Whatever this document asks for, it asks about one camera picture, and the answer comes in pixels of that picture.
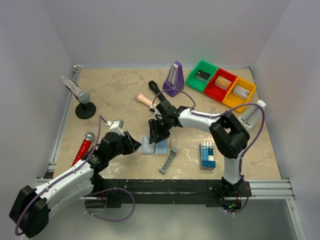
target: microphone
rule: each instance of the microphone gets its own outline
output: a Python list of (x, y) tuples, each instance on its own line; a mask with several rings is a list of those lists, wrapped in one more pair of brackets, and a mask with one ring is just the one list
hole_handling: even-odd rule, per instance
[(75, 115), (80, 119), (91, 118), (96, 113), (96, 106), (90, 102), (90, 94), (83, 91), (76, 82), (65, 74), (59, 79), (80, 103), (75, 108)]
[(72, 166), (75, 165), (79, 160), (83, 158), (83, 156), (88, 152), (91, 143), (95, 140), (95, 134), (93, 132), (88, 131), (84, 135), (84, 140), (80, 146), (80, 149), (75, 156), (75, 159), (72, 163)]
[[(149, 81), (148, 85), (149, 85), (149, 88), (152, 90), (152, 92), (154, 92), (156, 95), (161, 92), (155, 81)], [(162, 93), (158, 95), (158, 99), (160, 101), (166, 100), (165, 96)]]

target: white wall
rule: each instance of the white wall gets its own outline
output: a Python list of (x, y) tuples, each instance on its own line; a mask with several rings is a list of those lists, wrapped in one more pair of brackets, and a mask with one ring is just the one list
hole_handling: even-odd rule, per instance
[(308, 239), (320, 222), (320, 1), (292, 0), (253, 67), (283, 178)]
[(41, 0), (71, 60), (89, 67), (252, 66), (290, 0)]
[(67, 92), (58, 77), (72, 63), (38, 0), (0, 1), (0, 235), (19, 189), (43, 176)]

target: black handle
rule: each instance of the black handle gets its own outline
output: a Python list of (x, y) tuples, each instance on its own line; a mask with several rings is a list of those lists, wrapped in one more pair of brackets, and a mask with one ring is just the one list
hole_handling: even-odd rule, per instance
[[(157, 95), (158, 93), (160, 93), (160, 89), (158, 88), (158, 85), (155, 81), (150, 81), (149, 82), (149, 88)], [(166, 100), (165, 96), (161, 93), (158, 95), (158, 98), (160, 99), (160, 101), (164, 101)]]

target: marble-patterned surface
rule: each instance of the marble-patterned surface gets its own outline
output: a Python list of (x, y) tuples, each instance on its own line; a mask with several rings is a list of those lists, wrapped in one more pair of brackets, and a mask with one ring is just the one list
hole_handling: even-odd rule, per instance
[[(185, 80), (190, 71), (190, 69), (184, 69)], [(253, 82), (249, 69), (227, 69), (227, 71)], [(143, 93), (152, 100), (155, 94), (149, 89), (148, 82), (153, 80), (158, 83), (159, 88), (162, 88), (167, 74), (168, 69), (83, 69), (79, 85), (90, 93), (91, 101), (95, 103), (97, 112), (94, 117), (81, 120), (74, 114), (78, 103), (76, 100), (72, 101), (54, 176), (56, 177), (71, 166), (84, 139), (84, 134), (88, 131), (97, 133), (98, 115), (102, 115), (109, 121), (123, 119), (123, 130), (129, 131), (130, 135), (139, 142), (143, 135), (148, 135), (148, 120), (152, 118), (152, 114), (147, 106), (135, 101), (134, 96), (136, 93)], [(228, 109), (227, 106), (188, 85), (185, 85), (184, 90), (195, 100), (197, 111), (221, 113)], [(167, 98), (177, 107), (192, 105), (190, 99), (184, 94)], [(258, 95), (255, 93), (252, 101), (257, 100)], [(251, 139), (257, 133), (258, 127), (252, 131)], [(103, 124), (101, 136), (104, 136), (107, 131), (108, 126)], [(220, 179), (223, 176), (224, 159), (217, 149), (214, 152), (217, 167), (213, 170), (200, 168), (199, 143), (213, 141), (209, 133), (179, 127), (172, 128), (170, 132), (171, 146), (178, 148), (179, 153), (165, 175), (159, 172), (159, 168), (164, 165), (167, 156), (141, 155), (137, 152), (114, 158), (110, 161), (109, 167), (100, 174), (104, 178), (118, 179)], [(257, 142), (247, 152), (242, 169), (246, 179), (281, 179), (266, 126)]]

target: red microphone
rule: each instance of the red microphone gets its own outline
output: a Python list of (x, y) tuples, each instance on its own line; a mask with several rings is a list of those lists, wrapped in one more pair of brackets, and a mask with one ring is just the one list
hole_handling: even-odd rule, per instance
[(91, 143), (95, 140), (95, 135), (93, 132), (88, 131), (85, 135), (84, 135), (84, 140), (81, 144), (81, 147), (77, 153), (77, 155), (75, 156), (75, 159), (71, 165), (71, 167), (73, 165), (75, 165), (80, 159), (83, 158), (83, 156), (86, 154), (86, 152), (88, 152), (89, 147), (91, 145)]

